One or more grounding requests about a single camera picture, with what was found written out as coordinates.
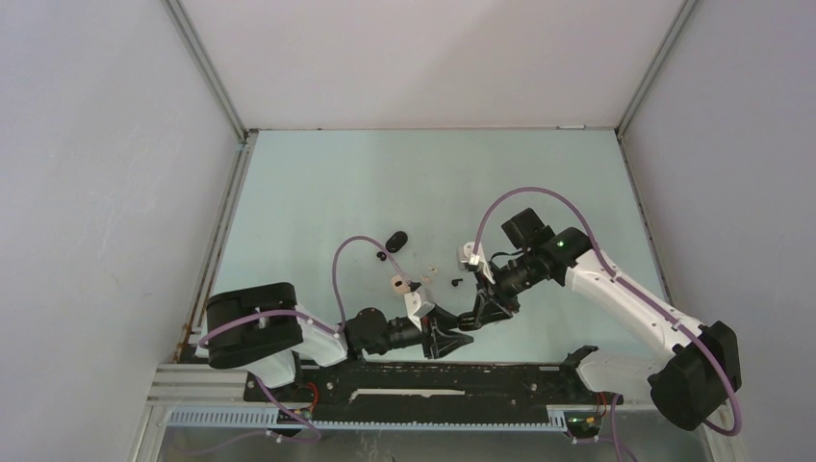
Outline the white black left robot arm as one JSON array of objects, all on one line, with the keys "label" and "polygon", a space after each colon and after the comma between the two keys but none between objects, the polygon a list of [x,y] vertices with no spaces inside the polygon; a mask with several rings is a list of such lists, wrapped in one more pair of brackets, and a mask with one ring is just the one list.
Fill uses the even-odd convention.
[{"label": "white black left robot arm", "polygon": [[211,368],[245,369],[288,401],[304,388],[299,356],[331,368],[365,354],[413,346],[421,347],[427,359],[440,359],[472,343],[472,336],[458,332],[457,318],[431,303],[423,290],[406,295],[405,301],[420,310],[389,320],[370,307],[343,325],[330,325],[298,304],[288,282],[226,292],[208,299],[198,346]]}]

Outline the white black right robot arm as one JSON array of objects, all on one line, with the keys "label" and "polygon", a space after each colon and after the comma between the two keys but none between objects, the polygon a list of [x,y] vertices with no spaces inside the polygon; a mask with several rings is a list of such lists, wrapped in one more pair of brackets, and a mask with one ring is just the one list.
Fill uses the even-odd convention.
[{"label": "white black right robot arm", "polygon": [[647,399],[671,424],[694,430],[739,390],[739,347],[730,326],[706,325],[682,313],[633,282],[583,231],[555,233],[530,208],[502,229],[520,254],[501,267],[474,242],[457,250],[461,267],[477,280],[476,327],[510,318],[521,293],[553,281],[595,302],[651,351],[646,360],[582,348],[563,363],[559,387],[565,398],[583,402],[609,392]]}]

